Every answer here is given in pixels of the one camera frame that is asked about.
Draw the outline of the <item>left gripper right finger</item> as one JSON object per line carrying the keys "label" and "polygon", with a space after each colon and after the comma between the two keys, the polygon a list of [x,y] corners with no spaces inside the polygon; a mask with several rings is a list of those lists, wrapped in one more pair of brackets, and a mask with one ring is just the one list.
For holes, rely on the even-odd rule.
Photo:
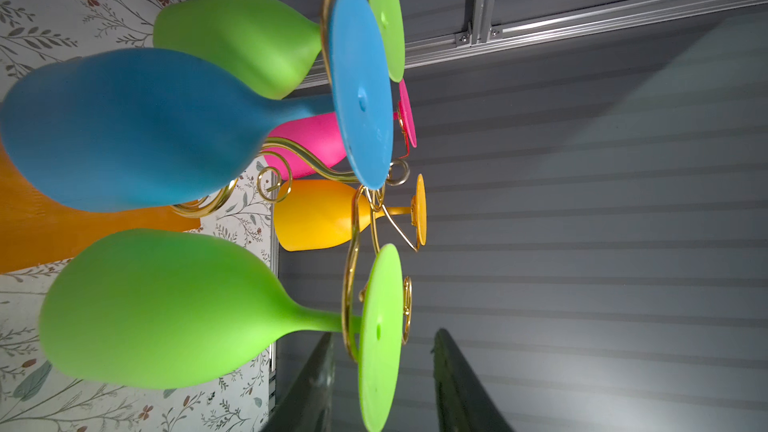
{"label": "left gripper right finger", "polygon": [[440,431],[513,431],[445,328],[432,352]]}

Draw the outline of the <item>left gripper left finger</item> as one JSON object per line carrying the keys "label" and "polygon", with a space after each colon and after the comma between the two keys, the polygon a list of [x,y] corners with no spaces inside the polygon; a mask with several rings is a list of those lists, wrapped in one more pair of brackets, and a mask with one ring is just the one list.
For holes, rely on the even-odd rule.
{"label": "left gripper left finger", "polygon": [[333,338],[325,333],[262,431],[330,431],[334,382]]}

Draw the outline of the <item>gold rack with orange base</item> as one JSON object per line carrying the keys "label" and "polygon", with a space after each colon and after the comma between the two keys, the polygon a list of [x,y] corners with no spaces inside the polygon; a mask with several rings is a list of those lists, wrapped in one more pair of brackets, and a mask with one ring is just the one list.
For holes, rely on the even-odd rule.
{"label": "gold rack with orange base", "polygon": [[132,226],[186,231],[262,146],[315,170],[342,159],[383,184],[403,77],[399,0],[279,0],[163,9],[150,48],[29,72],[1,104],[1,268],[71,257]]}

